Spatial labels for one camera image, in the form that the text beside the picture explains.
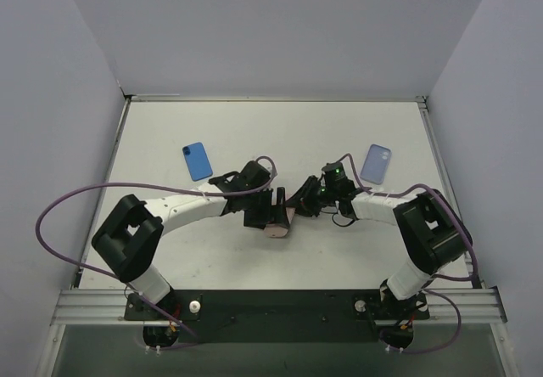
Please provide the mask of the pink phone case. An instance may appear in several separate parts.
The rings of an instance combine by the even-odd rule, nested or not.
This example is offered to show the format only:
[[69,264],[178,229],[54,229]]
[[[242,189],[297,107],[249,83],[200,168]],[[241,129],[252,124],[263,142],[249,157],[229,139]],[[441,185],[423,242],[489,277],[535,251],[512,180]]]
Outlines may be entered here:
[[292,224],[292,221],[294,219],[295,209],[294,208],[287,208],[286,209],[286,223],[272,223],[268,224],[264,228],[264,234],[269,238],[284,238],[287,236],[290,226]]

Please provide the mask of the lavender phone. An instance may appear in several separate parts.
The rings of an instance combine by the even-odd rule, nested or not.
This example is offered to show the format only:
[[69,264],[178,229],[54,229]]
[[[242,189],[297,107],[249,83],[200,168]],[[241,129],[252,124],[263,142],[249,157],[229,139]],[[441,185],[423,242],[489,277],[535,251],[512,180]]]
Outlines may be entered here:
[[391,156],[390,149],[375,143],[371,144],[360,172],[360,179],[373,184],[382,184]]

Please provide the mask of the blue phone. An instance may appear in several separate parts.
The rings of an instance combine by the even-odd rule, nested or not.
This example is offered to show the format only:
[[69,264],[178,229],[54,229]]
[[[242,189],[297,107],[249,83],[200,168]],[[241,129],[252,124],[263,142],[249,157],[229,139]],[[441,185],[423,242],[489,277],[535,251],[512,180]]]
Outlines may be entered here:
[[201,142],[182,147],[189,175],[194,182],[211,177],[213,170],[204,145]]

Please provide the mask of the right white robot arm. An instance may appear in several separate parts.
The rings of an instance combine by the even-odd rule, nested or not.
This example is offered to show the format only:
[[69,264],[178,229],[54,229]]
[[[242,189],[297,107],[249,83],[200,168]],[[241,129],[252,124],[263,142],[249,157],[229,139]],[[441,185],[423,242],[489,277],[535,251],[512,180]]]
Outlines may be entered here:
[[443,267],[473,252],[471,235],[438,190],[425,188],[402,196],[374,192],[357,187],[341,162],[325,165],[320,177],[308,177],[286,206],[304,217],[316,217],[334,206],[350,223],[374,221],[397,227],[407,258],[379,287],[381,302],[387,306],[409,301],[438,278]]

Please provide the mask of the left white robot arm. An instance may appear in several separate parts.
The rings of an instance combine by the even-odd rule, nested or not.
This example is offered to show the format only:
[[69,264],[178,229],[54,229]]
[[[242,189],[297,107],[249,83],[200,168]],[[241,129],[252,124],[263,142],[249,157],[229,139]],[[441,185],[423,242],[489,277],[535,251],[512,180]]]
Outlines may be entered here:
[[171,285],[152,264],[161,237],[193,222],[241,211],[246,228],[282,237],[289,231],[294,208],[286,206],[283,187],[258,161],[242,171],[213,177],[187,194],[140,200],[129,194],[118,201],[92,238],[92,247],[122,283],[144,297],[154,318],[166,318],[174,307]]

